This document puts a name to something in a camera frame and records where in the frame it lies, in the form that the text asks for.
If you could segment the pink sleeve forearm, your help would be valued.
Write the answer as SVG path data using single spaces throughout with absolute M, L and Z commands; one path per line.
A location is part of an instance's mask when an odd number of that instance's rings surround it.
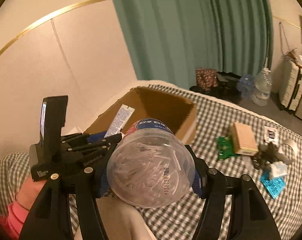
M 8 205 L 8 216 L 0 216 L 0 225 L 11 239 L 18 239 L 29 210 L 18 202 Z

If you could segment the left hand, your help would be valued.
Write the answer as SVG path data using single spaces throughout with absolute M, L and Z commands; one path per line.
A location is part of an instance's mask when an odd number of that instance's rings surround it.
M 46 180 L 33 181 L 32 177 L 28 176 L 16 194 L 16 202 L 23 208 L 30 210 L 45 183 Z

